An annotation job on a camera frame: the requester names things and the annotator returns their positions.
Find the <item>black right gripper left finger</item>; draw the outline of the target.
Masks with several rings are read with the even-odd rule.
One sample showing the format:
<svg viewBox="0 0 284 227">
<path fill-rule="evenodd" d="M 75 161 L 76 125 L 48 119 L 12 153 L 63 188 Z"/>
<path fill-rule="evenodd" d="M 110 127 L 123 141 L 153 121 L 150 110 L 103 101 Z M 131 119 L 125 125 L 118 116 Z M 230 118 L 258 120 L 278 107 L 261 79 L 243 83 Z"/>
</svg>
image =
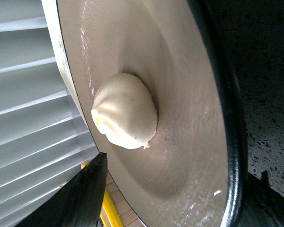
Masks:
<svg viewBox="0 0 284 227">
<path fill-rule="evenodd" d="M 107 179 L 107 155 L 99 153 L 18 227 L 95 227 Z"/>
</svg>

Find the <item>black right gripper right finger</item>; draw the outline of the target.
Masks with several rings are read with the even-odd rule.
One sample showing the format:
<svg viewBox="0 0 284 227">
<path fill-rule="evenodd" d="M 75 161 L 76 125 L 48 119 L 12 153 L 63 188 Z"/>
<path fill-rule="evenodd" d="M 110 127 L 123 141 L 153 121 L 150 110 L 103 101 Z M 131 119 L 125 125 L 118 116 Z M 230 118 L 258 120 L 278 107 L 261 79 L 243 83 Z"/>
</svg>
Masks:
<svg viewBox="0 0 284 227">
<path fill-rule="evenodd" d="M 284 197 L 269 186 L 268 172 L 249 174 L 238 227 L 284 227 Z"/>
</svg>

